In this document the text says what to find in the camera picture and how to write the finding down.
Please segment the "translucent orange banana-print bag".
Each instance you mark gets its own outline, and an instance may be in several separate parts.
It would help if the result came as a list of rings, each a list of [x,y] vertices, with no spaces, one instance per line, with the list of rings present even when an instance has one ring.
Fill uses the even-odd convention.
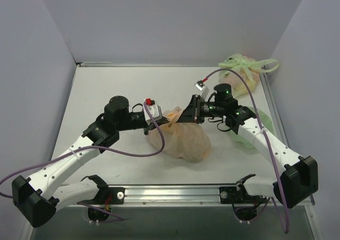
[[[169,121],[160,126],[165,140],[163,151],[173,158],[181,158],[190,163],[201,162],[212,150],[210,139],[200,125],[180,123],[178,120],[182,113],[180,107],[163,113]]]

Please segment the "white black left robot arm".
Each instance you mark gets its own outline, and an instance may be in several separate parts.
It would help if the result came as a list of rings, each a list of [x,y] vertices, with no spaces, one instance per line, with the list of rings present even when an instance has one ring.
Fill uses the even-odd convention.
[[[143,110],[131,112],[123,96],[112,97],[104,112],[77,140],[49,165],[28,177],[12,181],[13,203],[34,228],[48,222],[56,211],[71,204],[92,200],[104,203],[111,195],[108,184],[99,176],[86,176],[80,182],[64,185],[78,169],[119,140],[121,131],[159,128],[168,123],[159,105],[145,99]]]

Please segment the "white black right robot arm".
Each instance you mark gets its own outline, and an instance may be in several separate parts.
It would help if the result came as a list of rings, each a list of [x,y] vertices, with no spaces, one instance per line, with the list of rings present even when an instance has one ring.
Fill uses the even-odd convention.
[[[235,195],[241,202],[254,196],[275,197],[289,209],[318,190],[318,164],[311,156],[303,157],[291,150],[259,122],[259,116],[232,96],[229,84],[214,87],[214,100],[193,95],[180,115],[180,123],[202,124],[206,118],[220,118],[230,131],[243,137],[273,166],[275,179],[250,174],[241,179]]]

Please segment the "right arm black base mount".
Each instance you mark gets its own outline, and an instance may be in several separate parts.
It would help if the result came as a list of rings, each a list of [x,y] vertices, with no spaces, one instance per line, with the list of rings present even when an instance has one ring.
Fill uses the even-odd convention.
[[[265,203],[266,198],[263,196],[250,196],[243,187],[238,188],[236,185],[225,185],[219,187],[219,198],[222,204],[259,204]]]

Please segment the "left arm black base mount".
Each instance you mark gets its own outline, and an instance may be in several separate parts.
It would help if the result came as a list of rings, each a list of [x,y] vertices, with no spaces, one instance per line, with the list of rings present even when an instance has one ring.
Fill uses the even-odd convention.
[[[85,199],[82,202],[90,205],[111,205],[123,204],[125,198],[125,188],[121,186],[111,186],[107,189],[100,189],[93,199]]]

